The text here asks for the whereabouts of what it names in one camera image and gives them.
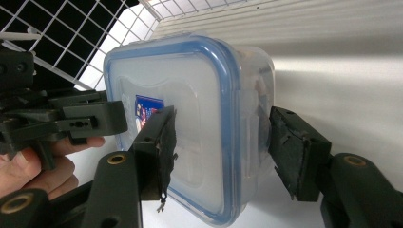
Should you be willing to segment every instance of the white wall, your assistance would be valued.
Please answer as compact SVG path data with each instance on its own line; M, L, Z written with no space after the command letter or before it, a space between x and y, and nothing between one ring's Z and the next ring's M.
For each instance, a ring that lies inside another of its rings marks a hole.
M201 29L263 48L276 68L276 105L321 132L333 154L372 160L403 191L402 10L402 1L248 1L167 19L152 38ZM144 207L144 227L205 226L175 203L163 215L157 206ZM232 227L322 226L319 204L291 201L271 174Z

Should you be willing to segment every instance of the wire grid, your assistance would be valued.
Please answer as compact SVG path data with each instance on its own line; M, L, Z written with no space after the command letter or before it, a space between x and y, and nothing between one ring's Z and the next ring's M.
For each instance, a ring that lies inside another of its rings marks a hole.
M58 47L59 49L62 50L60 55L55 60L46 61L40 58L41 56L40 53L37 53L37 55L34 56L34 62L37 65L44 67L52 71L53 73L59 75L60 77L76 84L81 89L92 89L98 86L103 76L103 64L102 64L103 57L105 57L105 55L112 48L125 45L133 41L149 39L152 32L158 25L158 21L146 9L144 9L143 6L136 6L134 8L131 8L130 6L127 5L125 0L121 0L120 6L115 13L109 10L109 8L106 7L105 4L103 4L101 1L97 0L94 1L93 6L88 12L82 11L71 0L63 1L59 9L56 10L55 12L48 10L45 4L41 5L38 2L39 2L38 0L25 0L20 5L19 9L16 12L11 11L4 6L0 6L0 10L2 11L2 13L5 13L10 17L9 21L2 28L1 30L2 32L13 31L9 30L9 28L13 24L18 23L25 26L28 32L38 33L41 36L40 40L33 42L33 44L29 43L30 47L27 46L21 47L20 45L17 45L15 42L12 41L5 41L2 45L5 46L6 48L18 51L35 51L38 45L41 45L41 43L43 43L44 40L50 41L55 47ZM32 24L32 22L27 21L20 16L21 12L26 10L26 7L28 5L31 8L32 6L34 6L36 9L39 9L42 13L48 15L48 18L50 18L50 20L48 21L47 25L44 26L44 28L42 29L36 28ZM82 21L81 25L78 26L78 28L73 28L67 21L63 21L58 17L62 12L62 10L66 9L67 7L69 7L70 9L74 9L84 18L84 20ZM94 13L96 9L97 10L102 9L103 11L107 12L112 18L110 22L107 24L107 26L104 28L101 25L99 25L98 22L94 21L90 17L91 13ZM117 14L122 10L124 11L118 18L119 15ZM55 26L56 23L58 26L61 25L61 27L59 28L61 32L63 32L63 30L66 30L69 33L73 34L68 42L63 43L56 41L54 37L48 34L49 29L52 26ZM89 40L80 33L83 27L86 26L87 24L91 24L93 27L99 29L102 32L102 35L96 41ZM101 44L104 38L106 41L109 41L107 42L108 44L105 45ZM79 54L75 53L75 51L72 49L74 42L77 42L78 39L80 39L81 42L85 42L86 45L91 46L92 51L90 52L89 55L87 55L87 57L80 56ZM61 62L64 61L64 59L71 59L71 56L75 59L76 62L78 61L81 63L81 67L75 75L70 75L69 73L64 72L58 67L61 64ZM92 56L94 57L98 56L98 61L95 62L91 61L90 58ZM89 76L90 80L86 79L85 77L84 80L79 81L78 78L82 74L86 73L86 71L92 74Z
M212 10L217 7L229 6L247 0L139 0L153 16L163 19L184 16L203 10Z
M35 48L43 43L46 39L50 41L56 48L60 48L62 51L56 59L44 60L40 58L40 53L34 57L34 62L44 67L60 77L74 83L78 89L105 89L103 79L103 61L106 54L113 48L126 45L130 42L136 42L141 40L148 40L159 22L167 19L179 16L188 15L189 13L198 13L204 10L212 10L213 8L229 6L230 4L245 2L247 0L139 0L141 5L131 8L127 5L126 0L120 0L121 5L116 13L110 11L100 0L94 0L94 5L88 12L82 11L78 8L73 0L64 0L58 10L55 12L49 11L43 4L38 3L40 0L23 0L19 9L16 12L12 12L3 6L0 6L0 10L8 14L11 18L9 22L2 28L2 32L8 31L9 27L19 22L27 27L29 32L38 33L41 35L41 40L33 42L30 47L21 47L11 41L5 41L2 45L18 50L18 51L35 51ZM28 4L33 4L36 8L40 9L43 13L47 14L50 18L47 25L43 29L38 29L33 26L29 21L20 17L20 13L25 9ZM67 21L63 21L59 18L61 12L67 8L73 8L84 19L78 28L73 28ZM112 19L103 28L98 22L94 21L90 16L94 13L95 9L102 8L106 11ZM118 18L117 13L125 9ZM72 32L72 38L66 41L64 44L56 41L48 34L49 29L53 24L58 23L64 30ZM86 24L90 23L95 26L96 29L100 29L102 34L96 41L87 39L80 33ZM92 50L87 57L80 56L72 48L76 40L82 40L87 45L90 45ZM75 74L64 72L58 66L67 59L67 56L71 56L79 61L81 64L80 69Z

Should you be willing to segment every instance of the colorful label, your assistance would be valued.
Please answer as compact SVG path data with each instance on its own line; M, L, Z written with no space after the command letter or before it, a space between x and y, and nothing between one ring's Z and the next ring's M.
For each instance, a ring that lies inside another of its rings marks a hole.
M164 107L163 100L136 95L136 126L139 132L151 114Z

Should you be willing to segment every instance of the blue container lid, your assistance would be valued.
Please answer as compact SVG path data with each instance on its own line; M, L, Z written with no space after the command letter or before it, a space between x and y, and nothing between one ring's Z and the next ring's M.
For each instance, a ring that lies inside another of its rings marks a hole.
M244 204L238 56L223 41L185 34L117 47L104 63L108 99L123 101L129 125L118 146L130 147L153 108L174 105L169 195L215 226L231 224Z

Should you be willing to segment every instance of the plastic food container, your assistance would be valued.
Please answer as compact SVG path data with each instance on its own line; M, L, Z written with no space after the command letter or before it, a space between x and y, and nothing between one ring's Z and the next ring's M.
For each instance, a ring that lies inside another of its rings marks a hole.
M194 34L110 51L106 91L124 103L127 150L153 111L174 105L179 155L169 195L213 226L228 226L270 165L273 63L255 47L231 47Z

